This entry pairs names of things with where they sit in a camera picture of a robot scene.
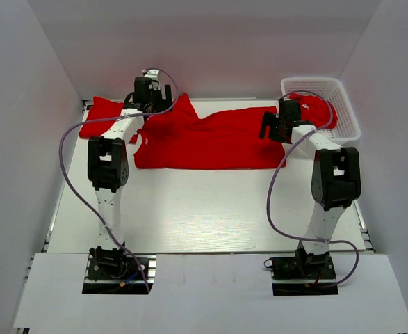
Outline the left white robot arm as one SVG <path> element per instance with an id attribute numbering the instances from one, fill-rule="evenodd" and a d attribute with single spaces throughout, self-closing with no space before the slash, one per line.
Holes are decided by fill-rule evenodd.
<path id="1" fill-rule="evenodd" d="M 150 113 L 160 113 L 172 105 L 171 86 L 162 86 L 158 70 L 147 70 L 134 79 L 133 92 L 124 100 L 119 118 L 101 136 L 88 140 L 88 179 L 97 199 L 99 219 L 98 247 L 90 250 L 111 278 L 124 277 L 128 259 L 120 246 L 121 197 L 129 178 L 127 143 Z"/>

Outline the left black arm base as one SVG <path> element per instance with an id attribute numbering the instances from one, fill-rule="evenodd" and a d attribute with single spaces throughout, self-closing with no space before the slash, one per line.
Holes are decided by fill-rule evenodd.
<path id="1" fill-rule="evenodd" d="M 139 257 L 138 261 L 151 289 L 156 274 L 156 257 Z M 132 257 L 125 257 L 117 266 L 101 263 L 89 257 L 82 294 L 148 295 L 142 271 Z"/>

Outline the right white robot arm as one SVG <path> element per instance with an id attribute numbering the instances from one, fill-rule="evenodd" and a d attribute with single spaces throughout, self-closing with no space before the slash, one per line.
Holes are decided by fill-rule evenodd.
<path id="1" fill-rule="evenodd" d="M 309 121 L 302 119 L 299 102 L 279 99 L 277 112 L 266 112 L 260 138 L 301 148 L 313 159 L 311 195 L 315 201 L 304 236 L 285 232 L 280 235 L 296 240 L 292 257 L 271 260 L 276 280 L 333 280 L 330 246 L 339 219 L 361 194 L 359 153 L 356 148 L 342 147 L 323 136 Z"/>

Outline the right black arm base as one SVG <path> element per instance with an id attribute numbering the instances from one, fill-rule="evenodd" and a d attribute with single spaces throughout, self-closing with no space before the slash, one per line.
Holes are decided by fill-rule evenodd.
<path id="1" fill-rule="evenodd" d="M 333 261 L 301 269 L 295 257 L 269 257 L 263 262 L 270 270 L 273 296 L 338 295 Z"/>

